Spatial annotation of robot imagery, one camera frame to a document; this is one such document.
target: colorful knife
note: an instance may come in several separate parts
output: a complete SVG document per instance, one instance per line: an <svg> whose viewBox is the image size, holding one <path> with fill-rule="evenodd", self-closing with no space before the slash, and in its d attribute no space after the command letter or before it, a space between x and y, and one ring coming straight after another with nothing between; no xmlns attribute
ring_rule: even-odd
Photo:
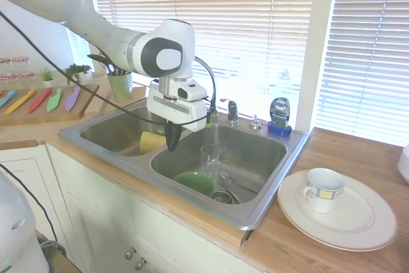
<svg viewBox="0 0 409 273"><path fill-rule="evenodd" d="M50 97L49 102L47 102L47 112L57 109L62 94L63 89L59 88L57 93L53 97Z"/></svg>
<svg viewBox="0 0 409 273"><path fill-rule="evenodd" d="M76 86L74 89L74 92L72 94L70 94L65 101L65 111L69 112L75 105L75 103L77 102L77 98L79 95L81 88L79 86Z"/></svg>
<svg viewBox="0 0 409 273"><path fill-rule="evenodd" d="M0 99L0 108L2 106L4 106L10 99L13 98L13 96L15 95L16 91L15 90L11 90L7 93L7 95L5 97L3 97L2 99Z"/></svg>
<svg viewBox="0 0 409 273"><path fill-rule="evenodd" d="M20 97L14 104L12 104L6 111L5 115L13 113L16 111L22 104L29 100L37 92L37 89L31 89L24 96Z"/></svg>
<svg viewBox="0 0 409 273"><path fill-rule="evenodd" d="M42 104L42 102L48 97L50 96L52 90L51 88L48 88L44 91L44 93L42 93L39 97L37 97L37 99L29 106L28 108L28 113L32 113L35 109L38 108L39 105Z"/></svg>

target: yellow sponge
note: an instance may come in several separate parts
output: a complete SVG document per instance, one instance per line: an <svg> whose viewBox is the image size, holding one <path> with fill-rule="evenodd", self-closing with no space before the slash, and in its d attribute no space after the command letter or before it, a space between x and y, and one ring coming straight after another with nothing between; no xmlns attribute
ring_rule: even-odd
<svg viewBox="0 0 409 273"><path fill-rule="evenodd" d="M164 144L166 144L166 138L164 136L144 131L141 136L139 150L141 151L141 153L149 153Z"/></svg>

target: drinking glass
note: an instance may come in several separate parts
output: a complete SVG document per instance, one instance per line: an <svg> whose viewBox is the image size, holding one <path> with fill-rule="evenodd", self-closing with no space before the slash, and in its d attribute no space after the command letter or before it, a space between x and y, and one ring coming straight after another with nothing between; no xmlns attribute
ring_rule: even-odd
<svg viewBox="0 0 409 273"><path fill-rule="evenodd" d="M214 144L206 144L202 146L200 152L202 156L202 172L215 180L217 177L216 172L220 148Z"/></svg>

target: mug handle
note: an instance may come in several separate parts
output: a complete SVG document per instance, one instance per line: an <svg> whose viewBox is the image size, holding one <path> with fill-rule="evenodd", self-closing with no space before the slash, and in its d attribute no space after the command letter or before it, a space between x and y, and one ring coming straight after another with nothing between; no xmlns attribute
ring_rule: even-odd
<svg viewBox="0 0 409 273"><path fill-rule="evenodd" d="M302 189L302 195L307 199L311 199L311 197L307 195L307 192L310 191L311 189L312 187L310 186L305 187L304 189Z"/></svg>

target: coffee mug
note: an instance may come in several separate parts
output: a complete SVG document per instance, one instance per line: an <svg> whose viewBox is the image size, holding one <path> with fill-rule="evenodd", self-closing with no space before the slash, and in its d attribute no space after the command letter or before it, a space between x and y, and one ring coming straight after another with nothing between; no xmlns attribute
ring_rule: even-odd
<svg viewBox="0 0 409 273"><path fill-rule="evenodd" d="M345 188L344 177L331 169L316 168L308 172L307 179L308 186L302 194L308 199L309 206L323 214L333 211Z"/></svg>

